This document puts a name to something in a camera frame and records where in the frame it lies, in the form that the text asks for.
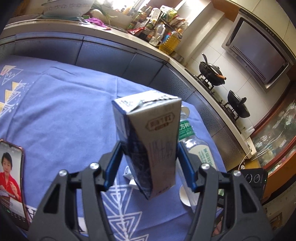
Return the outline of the gas stove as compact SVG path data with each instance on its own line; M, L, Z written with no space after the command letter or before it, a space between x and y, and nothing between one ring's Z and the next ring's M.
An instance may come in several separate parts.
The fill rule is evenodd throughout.
M185 68L185 71L189 73L209 94L215 99L215 102L223 109L226 115L230 118L234 126L237 128L238 132L242 134L240 127L238 126L237 120L240 116L234 111L234 108L229 104L229 102L223 99L217 92L217 86L212 85L202 74L195 75L190 70Z

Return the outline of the white plastic jug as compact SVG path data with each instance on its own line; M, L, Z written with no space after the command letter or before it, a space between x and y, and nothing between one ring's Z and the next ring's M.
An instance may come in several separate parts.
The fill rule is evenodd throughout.
M164 33L166 31L166 25L163 22L160 22L159 24L156 25L154 30L155 30L155 33L150 39L149 44L156 47L159 45L159 43L161 42L164 36Z

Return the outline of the black lidded wok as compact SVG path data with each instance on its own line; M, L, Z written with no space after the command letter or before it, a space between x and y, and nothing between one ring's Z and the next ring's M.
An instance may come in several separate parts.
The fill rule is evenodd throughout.
M230 90L227 95L227 101L240 118L250 117L250 112L245 105L246 97L240 98L235 92Z

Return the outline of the yellow cooking oil bottle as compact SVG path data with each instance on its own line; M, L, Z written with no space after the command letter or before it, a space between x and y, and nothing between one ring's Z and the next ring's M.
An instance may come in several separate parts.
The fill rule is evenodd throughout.
M171 31L163 39L159 46L159 50L167 55L172 54L176 47L180 44L182 37L183 30L181 28Z

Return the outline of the range hood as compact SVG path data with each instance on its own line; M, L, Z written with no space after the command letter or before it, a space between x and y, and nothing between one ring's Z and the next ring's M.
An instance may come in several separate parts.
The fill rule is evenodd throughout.
M222 48L269 92L295 65L295 55L278 35L249 11L240 8Z

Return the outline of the glass door wooden cabinet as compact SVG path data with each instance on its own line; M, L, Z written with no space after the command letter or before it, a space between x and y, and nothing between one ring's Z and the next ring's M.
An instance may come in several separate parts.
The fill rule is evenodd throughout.
M268 174L262 197L266 201L295 176L295 85L251 139L256 148L253 160Z

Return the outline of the smartphone with red case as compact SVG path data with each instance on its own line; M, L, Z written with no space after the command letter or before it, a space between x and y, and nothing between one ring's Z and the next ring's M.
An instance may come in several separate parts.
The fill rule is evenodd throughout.
M29 219L23 193L24 159L22 147L1 139L1 206L17 227L27 231Z

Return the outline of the white patterned basin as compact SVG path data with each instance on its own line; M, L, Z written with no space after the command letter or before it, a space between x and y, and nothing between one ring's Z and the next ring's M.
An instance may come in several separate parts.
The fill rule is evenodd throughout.
M87 13L94 0L59 0L42 4L44 14L52 17L75 18Z

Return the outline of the blue kitchen counter cabinets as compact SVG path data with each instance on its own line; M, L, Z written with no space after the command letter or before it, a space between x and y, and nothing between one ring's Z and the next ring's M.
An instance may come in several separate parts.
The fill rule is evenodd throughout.
M200 114L226 170L237 167L245 155L230 122L215 107L215 100L167 60L123 44L62 32L31 32L2 38L1 58L12 54L97 70L179 96Z

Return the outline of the black wok with ladle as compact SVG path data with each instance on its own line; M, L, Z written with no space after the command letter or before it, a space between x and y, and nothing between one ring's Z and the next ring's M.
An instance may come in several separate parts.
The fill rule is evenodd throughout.
M225 80L227 79L223 76L218 66L215 66L208 62L207 56L202 53L204 61L201 61L199 64L199 70L201 75L208 80L212 86L224 85Z

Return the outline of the clear plastic water bottle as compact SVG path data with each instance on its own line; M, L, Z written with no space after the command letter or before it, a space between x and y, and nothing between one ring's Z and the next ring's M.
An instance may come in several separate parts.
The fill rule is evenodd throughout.
M181 106L181 114L180 114L180 128L179 128L179 141L183 142L189 151L190 154L197 155L200 159L201 163L208 163L215 170L217 170L214 158L212 156L209 145L199 139L189 120L190 110L186 106ZM179 160L177 160L177 171L182 182L182 186L179 190L179 197L181 202L191 207L192 211L195 212L196 206L198 204L199 193L194 193L187 185L185 180L184 172L182 171Z

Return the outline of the blue white milk carton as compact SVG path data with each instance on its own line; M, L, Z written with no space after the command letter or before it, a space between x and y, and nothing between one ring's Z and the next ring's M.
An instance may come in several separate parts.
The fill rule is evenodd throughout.
M149 90L112 101L130 171L146 199L175 185L182 100Z

